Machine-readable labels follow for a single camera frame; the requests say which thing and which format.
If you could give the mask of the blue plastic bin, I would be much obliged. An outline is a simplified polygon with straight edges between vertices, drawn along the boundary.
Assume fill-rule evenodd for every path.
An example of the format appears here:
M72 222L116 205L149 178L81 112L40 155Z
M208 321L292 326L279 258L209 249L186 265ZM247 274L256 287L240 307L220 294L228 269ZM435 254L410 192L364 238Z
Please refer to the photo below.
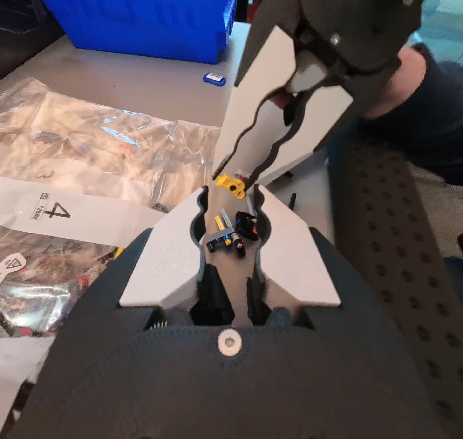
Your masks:
M43 0L79 49L217 64L236 0Z

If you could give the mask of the black dimpled mat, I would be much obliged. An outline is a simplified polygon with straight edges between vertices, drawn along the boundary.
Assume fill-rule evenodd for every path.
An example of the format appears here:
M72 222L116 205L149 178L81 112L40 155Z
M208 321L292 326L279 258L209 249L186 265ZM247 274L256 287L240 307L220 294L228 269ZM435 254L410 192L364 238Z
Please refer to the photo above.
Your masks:
M462 438L462 307L408 165L350 133L332 135L328 158L336 246L402 330L444 431Z

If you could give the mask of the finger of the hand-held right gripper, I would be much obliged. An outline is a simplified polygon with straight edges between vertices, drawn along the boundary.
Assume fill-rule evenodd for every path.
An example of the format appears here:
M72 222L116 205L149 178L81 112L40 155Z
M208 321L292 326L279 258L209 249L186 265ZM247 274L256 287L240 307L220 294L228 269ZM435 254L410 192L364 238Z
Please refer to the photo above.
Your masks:
M222 175L241 138L250 131L262 104L296 72L293 39L275 26L237 86L234 86L212 165L212 179Z
M270 148L268 157L252 172L246 187L267 185L311 156L353 102L341 86L320 87L308 100L300 96L298 110L286 132Z

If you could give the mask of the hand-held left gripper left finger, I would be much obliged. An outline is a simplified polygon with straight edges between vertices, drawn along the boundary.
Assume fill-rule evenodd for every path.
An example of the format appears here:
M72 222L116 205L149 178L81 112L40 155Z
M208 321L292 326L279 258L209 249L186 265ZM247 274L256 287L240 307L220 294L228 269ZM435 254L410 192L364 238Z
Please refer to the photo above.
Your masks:
M121 307L191 309L205 272L208 186L197 189L151 230L121 295Z

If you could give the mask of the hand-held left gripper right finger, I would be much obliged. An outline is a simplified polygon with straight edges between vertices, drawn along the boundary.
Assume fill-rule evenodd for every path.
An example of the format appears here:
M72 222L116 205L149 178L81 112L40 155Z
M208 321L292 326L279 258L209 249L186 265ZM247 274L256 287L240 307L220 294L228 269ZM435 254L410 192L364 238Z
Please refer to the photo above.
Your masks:
M341 305L309 226L267 188L254 186L261 244L255 272L269 308Z

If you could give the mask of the yellow lego pin connector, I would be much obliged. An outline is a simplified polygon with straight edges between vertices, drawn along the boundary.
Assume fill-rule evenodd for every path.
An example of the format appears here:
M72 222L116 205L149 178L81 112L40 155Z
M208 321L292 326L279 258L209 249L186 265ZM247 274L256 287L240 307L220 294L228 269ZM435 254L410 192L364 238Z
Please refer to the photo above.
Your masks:
M237 199L244 199L246 196L245 181L241 177L231 177L227 174L217 176L215 186L226 189Z

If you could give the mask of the person's right hand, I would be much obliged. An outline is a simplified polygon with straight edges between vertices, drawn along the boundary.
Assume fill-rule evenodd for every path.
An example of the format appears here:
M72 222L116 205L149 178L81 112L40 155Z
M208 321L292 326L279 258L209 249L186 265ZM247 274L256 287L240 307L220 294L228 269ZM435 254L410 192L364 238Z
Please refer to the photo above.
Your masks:
M294 96L286 90L280 90L273 94L269 98L269 101L273 103L277 108L284 110L286 106L293 103Z

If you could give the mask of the dark grey lego liftarm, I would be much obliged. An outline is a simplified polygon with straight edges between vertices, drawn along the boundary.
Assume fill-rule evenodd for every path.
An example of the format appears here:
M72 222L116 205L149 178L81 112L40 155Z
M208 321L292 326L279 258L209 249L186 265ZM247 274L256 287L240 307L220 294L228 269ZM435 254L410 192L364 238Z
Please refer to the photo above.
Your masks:
M217 246L221 244L230 245L232 243L231 234L234 233L234 228L229 227L221 229L213 234L210 234L205 239L207 249L210 253L216 251Z

